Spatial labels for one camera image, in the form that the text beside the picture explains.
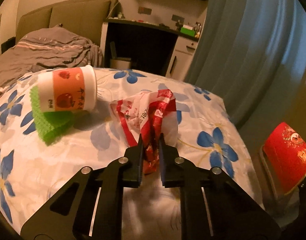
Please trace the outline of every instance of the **apple illustration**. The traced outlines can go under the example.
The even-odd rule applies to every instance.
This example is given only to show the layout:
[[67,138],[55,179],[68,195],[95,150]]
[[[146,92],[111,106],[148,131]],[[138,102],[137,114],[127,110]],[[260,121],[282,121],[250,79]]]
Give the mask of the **apple illustration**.
[[61,108],[73,107],[75,101],[73,101],[73,96],[70,93],[61,94],[56,99],[56,105]]
[[63,79],[69,79],[70,78],[70,72],[69,71],[61,71],[59,73],[59,76]]
[[294,144],[300,144],[300,143],[304,142],[304,140],[302,139],[302,137],[298,133],[293,133],[291,135],[291,141]]

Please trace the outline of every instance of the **gray duvet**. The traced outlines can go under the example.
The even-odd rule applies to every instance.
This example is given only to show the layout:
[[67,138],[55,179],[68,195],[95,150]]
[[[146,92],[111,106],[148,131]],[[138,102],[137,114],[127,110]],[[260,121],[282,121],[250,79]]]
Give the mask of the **gray duvet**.
[[102,52],[91,40],[64,28],[40,29],[24,36],[0,56],[0,87],[28,72],[91,65],[100,67]]

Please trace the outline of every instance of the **metal screw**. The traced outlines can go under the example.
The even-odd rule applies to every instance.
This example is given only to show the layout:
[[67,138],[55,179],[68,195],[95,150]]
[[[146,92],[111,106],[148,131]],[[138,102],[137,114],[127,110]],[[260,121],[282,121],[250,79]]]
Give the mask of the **metal screw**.
[[129,161],[129,160],[128,160],[128,158],[126,158],[126,157],[121,157],[121,158],[118,159],[118,162],[119,162],[119,163],[122,163],[122,164],[123,164],[123,163],[127,163],[128,161]]
[[176,157],[176,158],[175,158],[175,162],[176,162],[177,164],[182,164],[182,163],[184,162],[184,158],[182,158],[182,157]]
[[83,167],[83,168],[81,169],[81,172],[82,172],[83,174],[88,174],[88,173],[90,173],[90,171],[91,171],[91,168],[90,168],[90,167]]
[[212,168],[212,172],[214,174],[218,175],[218,174],[222,173],[222,170],[220,168],[218,168],[218,167],[214,167],[214,168]]

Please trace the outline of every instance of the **floral bedsheet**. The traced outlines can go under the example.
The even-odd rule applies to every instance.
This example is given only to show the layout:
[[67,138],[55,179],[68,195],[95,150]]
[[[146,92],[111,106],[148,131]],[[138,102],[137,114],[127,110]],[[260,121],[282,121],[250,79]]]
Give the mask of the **floral bedsheet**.
[[[222,167],[261,204],[251,158],[220,97],[140,71],[96,68],[95,73],[96,108],[81,113],[51,146],[39,139],[30,105],[29,91],[39,73],[24,75],[0,98],[0,210],[18,233],[80,168],[102,168],[124,155],[127,145],[120,140],[108,106],[141,90],[171,89],[176,97],[179,155],[202,168]],[[180,223],[179,190],[163,188],[158,173],[144,176],[139,189],[125,189],[123,239],[180,239]]]

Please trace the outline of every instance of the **paper cup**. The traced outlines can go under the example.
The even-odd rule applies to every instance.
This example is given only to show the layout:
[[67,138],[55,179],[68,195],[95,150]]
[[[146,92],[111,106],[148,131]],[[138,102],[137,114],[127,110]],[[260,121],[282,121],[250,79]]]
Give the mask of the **paper cup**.
[[91,66],[66,68],[38,75],[42,112],[92,110],[97,82]]

